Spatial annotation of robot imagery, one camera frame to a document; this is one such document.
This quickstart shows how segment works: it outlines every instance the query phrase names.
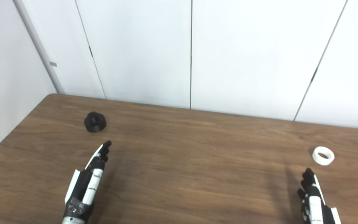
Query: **black fingertip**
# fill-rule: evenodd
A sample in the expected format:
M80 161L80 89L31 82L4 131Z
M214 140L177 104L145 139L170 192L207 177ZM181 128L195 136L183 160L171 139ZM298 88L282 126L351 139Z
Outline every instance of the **black fingertip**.
M304 172L304 173L302 174L302 178L303 178L304 180L310 179L310 177L307 176L307 173L306 173L306 172Z
M102 148L99 150L99 154L101 157L104 157L110 151L108 148L111 146L111 141L108 140L107 142L103 143Z
M111 146L111 141L108 140L107 142L103 143L103 147L110 147Z
M104 170L104 167L105 167L105 162L103 160L99 160L95 165L95 169Z
M304 190L307 190L308 185L305 180L301 180L301 186L303 187Z
M307 173L309 177L314 177L314 172L309 167L306 169L305 173Z
M298 195L299 195L299 197L301 198L301 200L304 200L304 198L305 198L305 192L304 192L304 190L302 190L302 189L298 189Z

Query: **panel seam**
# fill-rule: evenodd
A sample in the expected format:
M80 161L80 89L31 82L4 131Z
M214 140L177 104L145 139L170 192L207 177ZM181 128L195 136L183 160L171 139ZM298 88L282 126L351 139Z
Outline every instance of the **panel seam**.
M336 30L336 28L337 28L337 26L338 26L339 20L340 20L341 17L342 17L343 11L345 10L345 7L346 7L346 4L347 4L347 3L348 3L348 0L346 0L346 1L345 1L345 4L343 5L343 8L342 8L342 10L341 10L341 13L339 14L338 20L337 20L337 22L336 22L336 24L335 24L335 26L334 26L334 29L333 29L332 32L331 32L331 35L330 35L330 37L329 37L329 39L328 39L327 44L325 45L323 54L321 55L320 60L319 60L319 62L318 62L318 64L317 64L316 70L314 71L313 76L311 77L310 83L309 83L309 85L308 85L308 87L307 87L307 89L306 89L306 91L305 91L305 94L304 94L304 96L303 96L303 98L302 98L301 103L299 104L298 110L296 111L296 114L295 114L295 117L294 117L294 120L293 120L293 121L296 121L296 118L297 118L297 116L298 116L298 114L299 114L299 112L300 112L300 109L301 109L301 107L302 107L302 104L304 103L304 100L305 100L305 98L306 98L307 92L309 91L310 86L311 86L311 84L312 84L312 82L313 82L313 80L314 80L314 77L316 76L316 73L317 73L317 71L318 71L318 69L319 69L319 67L320 67L321 61L322 61L322 59L324 58L325 51L327 51L328 45L329 45L329 43L331 42L332 36L334 35L334 32L335 32L335 30Z

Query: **door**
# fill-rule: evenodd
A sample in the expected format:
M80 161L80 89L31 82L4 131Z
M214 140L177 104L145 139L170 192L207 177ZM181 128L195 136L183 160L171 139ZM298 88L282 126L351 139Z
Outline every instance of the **door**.
M349 0L296 121L358 128L358 0Z
M293 120L345 0L193 0L191 108Z
M191 0L77 0L108 99L190 107Z
M64 93L105 98L75 0L15 1Z

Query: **black and white robotic hand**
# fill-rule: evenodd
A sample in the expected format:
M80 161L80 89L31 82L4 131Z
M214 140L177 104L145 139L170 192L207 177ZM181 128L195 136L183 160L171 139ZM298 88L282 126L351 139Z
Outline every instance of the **black and white robotic hand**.
M307 168L302 174L301 185L298 190L302 200L301 212L305 224L341 224L338 210L325 205L319 181L314 172Z
M85 224L94 209L94 198L111 141L101 145L83 171L75 170L65 198L66 209L62 224Z

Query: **robotic finger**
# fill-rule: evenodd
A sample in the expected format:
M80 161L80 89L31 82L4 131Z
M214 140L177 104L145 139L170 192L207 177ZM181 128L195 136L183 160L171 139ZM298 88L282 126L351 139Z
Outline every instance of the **robotic finger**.
M301 212L305 224L341 224L338 210L325 204L317 176L307 168L302 175L302 189L298 190L302 200Z
M103 143L92 155L83 171L75 170L65 197L62 224L85 224L92 214L94 198L108 161L111 141Z

